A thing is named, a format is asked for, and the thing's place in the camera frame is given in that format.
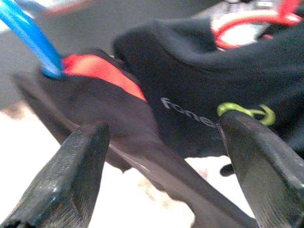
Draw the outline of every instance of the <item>blue handle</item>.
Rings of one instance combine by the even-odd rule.
[[[36,54],[43,65],[43,73],[52,78],[62,78],[61,56],[53,45],[12,0],[0,0],[0,19],[6,23]]]

